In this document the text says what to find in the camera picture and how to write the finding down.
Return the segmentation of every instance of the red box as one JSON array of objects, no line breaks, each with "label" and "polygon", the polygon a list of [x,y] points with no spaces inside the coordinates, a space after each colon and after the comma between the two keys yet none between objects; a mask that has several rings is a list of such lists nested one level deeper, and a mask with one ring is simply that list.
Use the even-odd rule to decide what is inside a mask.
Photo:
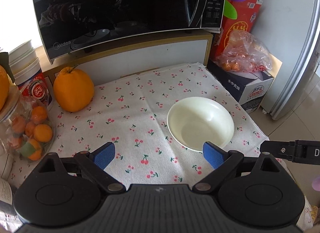
[{"label": "red box", "polygon": [[223,16],[221,32],[215,35],[210,51],[209,58],[212,61],[215,60],[216,56],[221,55],[228,45],[231,31],[236,29],[250,32],[262,5],[262,0],[245,0],[243,2],[228,1],[235,7],[238,18],[232,20]]}]

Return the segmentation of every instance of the screw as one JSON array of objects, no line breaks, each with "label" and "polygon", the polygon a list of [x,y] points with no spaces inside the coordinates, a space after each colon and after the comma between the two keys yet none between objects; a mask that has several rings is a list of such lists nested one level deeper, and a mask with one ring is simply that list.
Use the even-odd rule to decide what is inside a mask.
[{"label": "screw", "polygon": [[123,189],[123,185],[120,183],[111,183],[108,185],[109,191],[121,191]]},{"label": "screw", "polygon": [[205,182],[200,182],[196,184],[196,189],[198,191],[207,191],[211,189],[211,185]]}]

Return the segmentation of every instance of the cherry print tablecloth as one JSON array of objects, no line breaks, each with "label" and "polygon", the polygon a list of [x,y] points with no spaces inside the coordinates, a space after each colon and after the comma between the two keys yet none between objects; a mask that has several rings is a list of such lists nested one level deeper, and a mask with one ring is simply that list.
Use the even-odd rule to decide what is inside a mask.
[{"label": "cherry print tablecloth", "polygon": [[[56,124],[56,138],[50,151],[70,157],[112,141],[116,157],[105,171],[127,188],[132,183],[192,186],[213,169],[202,153],[176,142],[166,123],[170,107],[190,96],[210,98],[229,111],[235,132],[226,151],[235,149],[246,156],[260,154],[260,144],[268,137],[199,63],[162,68],[97,86],[92,102],[76,113],[62,110],[55,102],[50,115]],[[19,187],[35,166],[16,159],[9,183]]]}]

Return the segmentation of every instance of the plastic bag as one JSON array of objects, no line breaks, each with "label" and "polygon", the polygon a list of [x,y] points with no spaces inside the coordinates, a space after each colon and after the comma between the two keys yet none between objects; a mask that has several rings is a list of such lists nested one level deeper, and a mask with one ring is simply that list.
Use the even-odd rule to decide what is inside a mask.
[{"label": "plastic bag", "polygon": [[272,69],[265,45],[244,30],[233,30],[229,43],[216,63],[225,71],[258,72]]}]

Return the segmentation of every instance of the black microwave oven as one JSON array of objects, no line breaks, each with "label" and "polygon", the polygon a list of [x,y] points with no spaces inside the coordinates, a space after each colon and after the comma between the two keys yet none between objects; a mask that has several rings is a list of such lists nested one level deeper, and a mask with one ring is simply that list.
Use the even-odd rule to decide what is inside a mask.
[{"label": "black microwave oven", "polygon": [[146,33],[221,27],[224,0],[33,0],[51,62],[99,43]]}]

